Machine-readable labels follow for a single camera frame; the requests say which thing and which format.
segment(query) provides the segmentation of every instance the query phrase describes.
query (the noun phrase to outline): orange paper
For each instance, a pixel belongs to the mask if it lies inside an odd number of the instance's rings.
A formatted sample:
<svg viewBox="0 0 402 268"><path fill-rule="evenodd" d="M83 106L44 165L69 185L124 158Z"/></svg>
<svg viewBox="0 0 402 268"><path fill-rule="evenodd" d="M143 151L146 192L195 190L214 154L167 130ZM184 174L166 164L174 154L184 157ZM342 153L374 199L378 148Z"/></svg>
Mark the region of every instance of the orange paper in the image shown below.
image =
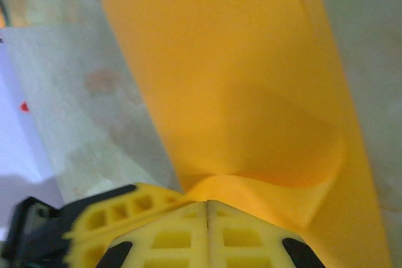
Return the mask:
<svg viewBox="0 0 402 268"><path fill-rule="evenodd" d="M320 0L104 0L177 175L301 233L327 267L391 267Z"/></svg>

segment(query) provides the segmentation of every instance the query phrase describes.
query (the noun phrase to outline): yellow paper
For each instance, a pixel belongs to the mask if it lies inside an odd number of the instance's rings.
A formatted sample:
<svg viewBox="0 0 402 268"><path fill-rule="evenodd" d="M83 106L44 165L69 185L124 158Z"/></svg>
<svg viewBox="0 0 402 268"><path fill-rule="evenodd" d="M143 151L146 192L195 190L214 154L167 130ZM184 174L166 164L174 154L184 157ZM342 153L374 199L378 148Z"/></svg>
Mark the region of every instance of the yellow paper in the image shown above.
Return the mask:
<svg viewBox="0 0 402 268"><path fill-rule="evenodd" d="M190 198L303 233L327 267L391 267L320 0L104 4Z"/></svg>

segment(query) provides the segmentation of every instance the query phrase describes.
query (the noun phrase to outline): stain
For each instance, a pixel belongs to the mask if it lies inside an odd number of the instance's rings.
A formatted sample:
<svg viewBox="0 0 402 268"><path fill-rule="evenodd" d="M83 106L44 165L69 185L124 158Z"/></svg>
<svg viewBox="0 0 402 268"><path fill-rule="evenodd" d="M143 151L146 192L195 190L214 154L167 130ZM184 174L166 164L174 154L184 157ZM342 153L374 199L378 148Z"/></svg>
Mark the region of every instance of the stain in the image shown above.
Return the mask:
<svg viewBox="0 0 402 268"><path fill-rule="evenodd" d="M28 104L26 102L23 102L19 108L24 113L30 113L30 108L28 107Z"/></svg>
<svg viewBox="0 0 402 268"><path fill-rule="evenodd" d="M122 75L111 69L103 68L87 75L85 85L91 93L112 92L122 81Z"/></svg>

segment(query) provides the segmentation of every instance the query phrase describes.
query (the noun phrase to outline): red dot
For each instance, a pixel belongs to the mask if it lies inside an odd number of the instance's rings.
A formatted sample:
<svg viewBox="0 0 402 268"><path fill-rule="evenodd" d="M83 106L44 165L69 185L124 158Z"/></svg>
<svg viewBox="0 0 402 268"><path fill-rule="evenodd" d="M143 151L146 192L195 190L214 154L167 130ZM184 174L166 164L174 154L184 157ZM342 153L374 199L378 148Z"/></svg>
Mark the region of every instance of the red dot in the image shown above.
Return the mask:
<svg viewBox="0 0 402 268"><path fill-rule="evenodd" d="M30 109L28 108L26 102L23 102L19 108L21 109L22 112L30 113Z"/></svg>

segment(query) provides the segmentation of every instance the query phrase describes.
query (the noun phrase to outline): black plastic part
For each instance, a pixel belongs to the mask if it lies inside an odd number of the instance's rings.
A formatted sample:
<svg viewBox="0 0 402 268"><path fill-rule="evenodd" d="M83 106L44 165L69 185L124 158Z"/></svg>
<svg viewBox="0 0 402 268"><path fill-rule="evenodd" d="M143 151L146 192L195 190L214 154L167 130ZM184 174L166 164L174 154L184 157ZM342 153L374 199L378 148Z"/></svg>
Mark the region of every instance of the black plastic part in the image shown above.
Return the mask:
<svg viewBox="0 0 402 268"><path fill-rule="evenodd" d="M128 241L111 247L101 258L96 268L121 268L132 247L133 243Z"/></svg>
<svg viewBox="0 0 402 268"><path fill-rule="evenodd" d="M14 209L7 240L3 245L1 257L13 259L17 253L21 238L27 232L44 225L56 217L58 210L42 201L29 197Z"/></svg>
<svg viewBox="0 0 402 268"><path fill-rule="evenodd" d="M82 212L91 204L102 202L127 193L131 193L137 187L127 185L116 190L108 191L83 200L75 201L55 210L55 216L50 217L46 224L33 228L29 233L21 233L25 228L25 221L22 218L26 213L26 206L20 203L14 211L15 223L18 227L10 230L6 245L12 246L12 252L3 256L9 261L12 268L20 267L43 267L43 268L67 268L63 258L68 253L70 241L63 239L63 235L72 230L72 226Z"/></svg>
<svg viewBox="0 0 402 268"><path fill-rule="evenodd" d="M306 243L286 238L282 240L282 244L296 268L325 268L314 251Z"/></svg>

